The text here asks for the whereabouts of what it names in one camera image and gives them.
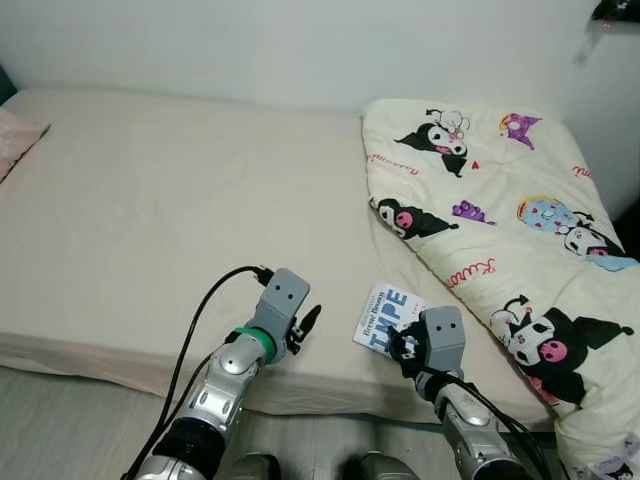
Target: mattress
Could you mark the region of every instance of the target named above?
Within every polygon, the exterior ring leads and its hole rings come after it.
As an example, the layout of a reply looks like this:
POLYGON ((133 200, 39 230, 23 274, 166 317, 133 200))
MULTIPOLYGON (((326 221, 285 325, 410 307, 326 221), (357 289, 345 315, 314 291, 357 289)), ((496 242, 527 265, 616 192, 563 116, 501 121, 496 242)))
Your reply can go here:
MULTIPOLYGON (((307 280, 307 309, 323 311, 297 356, 261 372, 247 408, 437 421, 397 364, 351 340, 384 280, 460 308, 466 378, 552 427, 490 333, 375 218, 357 115, 53 89, 4 106, 52 126, 0 185, 1 365, 162 395, 201 296, 264 264, 307 280)), ((221 291, 184 377, 259 294, 249 276, 221 291)))

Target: blanket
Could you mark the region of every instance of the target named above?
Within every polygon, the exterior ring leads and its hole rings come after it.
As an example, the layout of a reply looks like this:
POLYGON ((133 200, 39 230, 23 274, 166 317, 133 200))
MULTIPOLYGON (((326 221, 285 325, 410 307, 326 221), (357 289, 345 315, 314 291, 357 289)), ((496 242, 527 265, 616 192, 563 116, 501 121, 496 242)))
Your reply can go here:
POLYGON ((571 475, 635 469, 640 266, 568 130, 524 108, 379 100, 363 139, 371 206, 555 408, 571 475))

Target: book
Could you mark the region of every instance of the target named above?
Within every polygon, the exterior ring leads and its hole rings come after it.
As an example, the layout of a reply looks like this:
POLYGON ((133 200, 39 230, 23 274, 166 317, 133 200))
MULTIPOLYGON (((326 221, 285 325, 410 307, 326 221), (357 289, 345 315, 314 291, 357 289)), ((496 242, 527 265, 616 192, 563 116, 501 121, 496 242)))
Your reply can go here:
POLYGON ((371 289, 353 341, 391 358, 387 335, 389 327, 404 330, 410 323, 418 321, 422 310, 431 307, 422 297, 378 281, 371 289))

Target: green ring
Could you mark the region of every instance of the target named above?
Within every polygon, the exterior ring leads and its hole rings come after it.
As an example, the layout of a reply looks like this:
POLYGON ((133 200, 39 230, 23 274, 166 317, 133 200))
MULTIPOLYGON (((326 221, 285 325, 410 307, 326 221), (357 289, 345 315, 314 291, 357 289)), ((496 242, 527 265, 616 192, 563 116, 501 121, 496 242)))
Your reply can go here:
POLYGON ((267 352, 267 365, 270 364, 276 356, 276 346, 273 344, 273 340, 271 340, 271 337, 266 333, 260 330, 256 330, 255 328, 236 328, 233 331, 238 333, 246 333, 247 335, 251 335, 253 338, 258 340, 267 352))

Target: bed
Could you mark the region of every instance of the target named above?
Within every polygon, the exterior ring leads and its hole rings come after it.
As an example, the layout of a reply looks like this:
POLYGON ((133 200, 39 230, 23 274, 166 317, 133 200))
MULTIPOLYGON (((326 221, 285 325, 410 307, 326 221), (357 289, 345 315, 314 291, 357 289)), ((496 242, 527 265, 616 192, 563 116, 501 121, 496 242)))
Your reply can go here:
MULTIPOLYGON (((466 377, 552 428, 490 333, 370 209, 357 115, 62 89, 4 107, 51 128, 0 184, 0 365, 162 395, 200 297, 231 268, 265 264, 306 279, 307 308, 323 312, 298 356, 262 372, 248 408, 435 422, 396 364, 352 342, 384 280, 460 308, 466 377)), ((224 288, 185 371, 259 293, 250 277, 224 288)))

